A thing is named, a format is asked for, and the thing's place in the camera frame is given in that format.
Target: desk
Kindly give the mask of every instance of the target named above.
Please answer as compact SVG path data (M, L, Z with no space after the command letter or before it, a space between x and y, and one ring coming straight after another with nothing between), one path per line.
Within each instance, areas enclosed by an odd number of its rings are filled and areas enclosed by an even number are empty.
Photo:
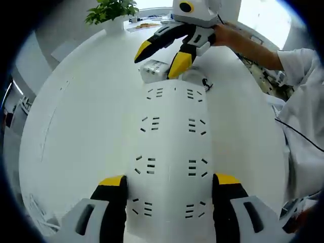
M29 195L62 217L98 183L124 174L123 146L134 97L143 82L134 56L157 28L115 36L101 31L76 48L49 76L22 135L19 174ZM151 58L171 63L176 40ZM215 170L239 178L248 193L280 213L284 157L271 110L246 67L227 47L197 57L214 87L208 93Z

